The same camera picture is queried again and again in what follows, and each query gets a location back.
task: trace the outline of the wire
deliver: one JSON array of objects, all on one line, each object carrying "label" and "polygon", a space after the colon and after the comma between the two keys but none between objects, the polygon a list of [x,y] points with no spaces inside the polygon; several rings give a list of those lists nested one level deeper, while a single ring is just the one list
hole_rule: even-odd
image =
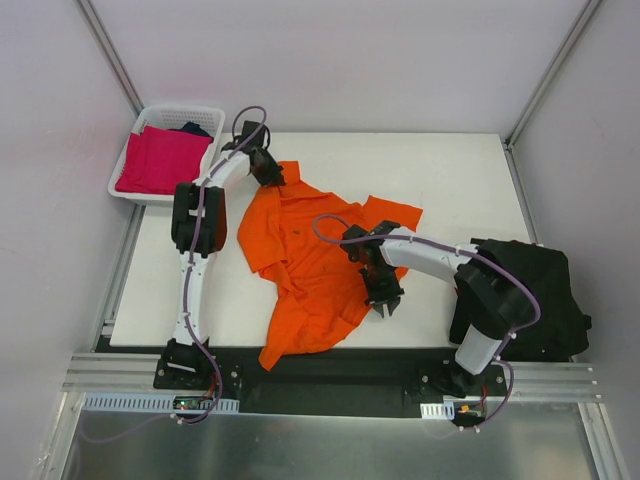
[{"label": "wire", "polygon": [[250,135],[247,136],[247,138],[245,138],[242,142],[240,142],[238,146],[236,146],[231,151],[231,153],[227,155],[226,158],[224,158],[223,160],[220,160],[218,163],[215,164],[215,166],[211,169],[209,174],[203,179],[202,184],[200,185],[200,195],[198,196],[198,213],[196,217],[196,225],[193,233],[193,240],[191,241],[191,246],[189,247],[189,266],[187,267],[187,271],[185,272],[184,290],[182,293],[182,311],[184,312],[184,322],[187,327],[187,331],[189,332],[189,335],[191,336],[193,343],[195,343],[197,347],[200,349],[200,351],[205,355],[205,357],[207,357],[207,360],[209,360],[209,363],[211,363],[211,366],[216,372],[216,376],[218,377],[218,389],[217,389],[218,392],[214,400],[211,402],[211,405],[209,405],[202,414],[198,415],[195,418],[182,418],[181,419],[182,423],[194,424],[204,420],[209,416],[209,414],[213,411],[213,409],[216,408],[216,406],[218,405],[218,402],[222,398],[223,385],[222,385],[222,374],[220,373],[220,368],[218,367],[218,364],[215,358],[213,358],[213,355],[211,355],[209,353],[209,350],[207,350],[207,348],[202,344],[200,339],[197,337],[197,335],[193,331],[193,327],[191,326],[191,321],[190,321],[191,312],[189,311],[189,284],[191,283],[191,274],[193,273],[193,267],[195,265],[194,252],[196,249],[196,244],[198,243],[200,228],[202,226],[202,213],[204,209],[205,187],[213,179],[213,176],[216,174],[216,172],[218,172],[236,153],[241,151],[251,140],[253,140],[253,138],[260,132],[260,130],[262,129],[262,127],[264,127],[267,121],[267,111],[263,107],[260,107],[258,105],[252,105],[250,107],[243,108],[242,110],[240,110],[240,112],[238,112],[236,117],[233,119],[233,124],[231,127],[232,135],[233,135],[233,132],[235,132],[236,130],[236,125],[240,117],[250,110],[259,110],[260,112],[262,112],[262,120],[260,121],[260,124],[253,132],[251,132]]},{"label": "wire", "polygon": [[[350,240],[338,240],[338,239],[335,239],[335,238],[329,238],[329,237],[324,236],[322,233],[320,233],[320,230],[318,229],[318,222],[320,222],[320,220],[327,219],[327,218],[330,218],[330,219],[333,219],[333,220],[337,220],[337,221],[341,222],[344,226],[349,227],[349,224],[343,218],[339,217],[338,215],[333,215],[333,214],[329,214],[328,213],[328,214],[320,215],[320,216],[316,217],[313,220],[313,223],[312,223],[311,226],[313,228],[314,233],[318,236],[318,238],[320,238],[321,240],[324,240],[325,242],[333,243],[333,244],[336,244],[336,245],[352,245],[352,244],[355,244],[355,243],[368,242],[370,240],[407,240],[407,241],[412,241],[412,242],[416,242],[416,243],[421,243],[423,245],[428,245],[430,247],[437,248],[438,250],[443,250],[443,251],[449,252],[449,253],[455,253],[456,255],[462,255],[464,257],[469,257],[469,258],[472,258],[474,260],[477,260],[479,262],[484,263],[485,265],[487,265],[488,267],[490,267],[494,271],[498,272],[504,278],[509,280],[516,288],[518,288],[518,290],[520,290],[524,294],[524,296],[529,300],[529,302],[531,302],[531,305],[533,306],[533,311],[534,311],[533,319],[530,320],[527,323],[524,323],[524,324],[519,325],[517,327],[514,326],[513,328],[511,328],[511,330],[509,330],[507,335],[505,335],[504,339],[502,340],[502,343],[500,344],[500,346],[498,347],[498,349],[496,350],[496,352],[494,354],[494,361],[499,363],[499,364],[501,364],[501,365],[503,365],[504,367],[506,367],[509,370],[509,375],[510,375],[509,388],[507,389],[507,393],[505,394],[504,399],[502,400],[500,405],[498,405],[498,407],[493,411],[493,413],[491,415],[489,415],[484,420],[484,422],[482,422],[482,425],[484,425],[485,423],[487,423],[491,419],[495,418],[495,416],[498,413],[500,413],[500,411],[502,411],[502,409],[504,408],[506,403],[509,401],[509,398],[511,397],[511,393],[513,391],[513,383],[515,381],[515,377],[514,377],[514,374],[513,374],[513,367],[508,362],[500,360],[500,353],[502,353],[502,350],[504,350],[504,348],[509,343],[509,340],[511,340],[515,336],[515,333],[517,331],[522,330],[523,328],[530,327],[531,325],[534,325],[535,323],[537,323],[540,320],[540,317],[542,315],[542,312],[540,310],[540,304],[538,303],[538,300],[536,300],[536,297],[533,296],[533,293],[531,293],[531,291],[520,280],[518,280],[516,277],[514,277],[511,273],[507,272],[500,265],[492,262],[488,258],[485,258],[485,257],[483,257],[482,255],[480,255],[478,253],[470,252],[468,250],[462,250],[462,249],[460,249],[458,247],[453,247],[451,245],[445,245],[445,244],[442,244],[442,243],[439,243],[439,242],[436,242],[436,241],[433,241],[433,240],[429,240],[427,238],[422,238],[422,237],[417,237],[417,236],[408,236],[408,235],[394,235],[394,234],[365,235],[363,237],[353,238],[353,239],[350,239]],[[467,427],[465,430],[476,430],[476,431],[478,431],[477,427]]]}]

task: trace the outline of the orange shirt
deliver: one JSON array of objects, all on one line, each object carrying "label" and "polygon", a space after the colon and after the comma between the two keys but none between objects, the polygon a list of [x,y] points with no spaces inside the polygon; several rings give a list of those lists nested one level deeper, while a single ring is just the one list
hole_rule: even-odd
[{"label": "orange shirt", "polygon": [[[267,343],[260,354],[271,370],[282,355],[328,350],[356,328],[371,307],[358,270],[339,245],[320,240],[311,224],[323,213],[371,230],[393,220],[415,230],[422,210],[369,197],[364,205],[346,203],[333,193],[300,180],[298,162],[281,162],[286,185],[260,188],[238,230],[238,241],[252,272],[278,286]],[[342,238],[344,225],[324,220],[320,231]],[[398,278],[407,270],[396,270]]]}]

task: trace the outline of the folded red fabric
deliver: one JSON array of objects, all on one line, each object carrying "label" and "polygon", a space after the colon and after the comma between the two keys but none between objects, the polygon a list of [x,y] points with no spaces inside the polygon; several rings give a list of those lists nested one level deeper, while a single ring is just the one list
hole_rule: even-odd
[{"label": "folded red fabric", "polygon": [[141,135],[132,133],[116,190],[173,195],[178,183],[198,178],[200,161],[210,143],[208,137],[151,126]]}]

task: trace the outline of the white laundry basket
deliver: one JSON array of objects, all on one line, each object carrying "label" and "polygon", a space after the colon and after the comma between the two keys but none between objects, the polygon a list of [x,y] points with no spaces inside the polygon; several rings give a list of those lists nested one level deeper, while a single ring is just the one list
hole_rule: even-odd
[{"label": "white laundry basket", "polygon": [[[213,142],[209,145],[200,163],[200,173],[202,174],[209,169],[211,162],[220,148],[220,136],[222,134],[224,118],[224,112],[219,108],[195,105],[154,105],[146,107],[140,112],[140,116],[133,125],[131,132],[139,135],[147,125],[163,129],[179,129],[189,121],[197,123],[213,136]],[[113,174],[111,174],[111,178],[109,179],[109,193],[114,197],[126,198],[140,205],[171,205],[173,203],[173,195],[152,195],[149,193],[118,192],[116,190],[116,182],[120,179],[124,171],[127,143],[125,143],[122,152],[120,152],[116,168],[113,170]]]}]

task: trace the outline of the white wall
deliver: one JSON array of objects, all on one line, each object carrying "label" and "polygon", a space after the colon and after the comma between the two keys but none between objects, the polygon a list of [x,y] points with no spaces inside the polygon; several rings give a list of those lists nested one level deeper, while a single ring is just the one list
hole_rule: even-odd
[{"label": "white wall", "polygon": [[640,3],[605,2],[516,163],[542,240],[564,250],[593,316],[587,356],[632,478],[640,476]]},{"label": "white wall", "polygon": [[107,195],[133,113],[70,0],[0,5],[0,477],[28,478],[130,206]]},{"label": "white wall", "polygon": [[94,0],[146,104],[507,135],[585,0]]}]

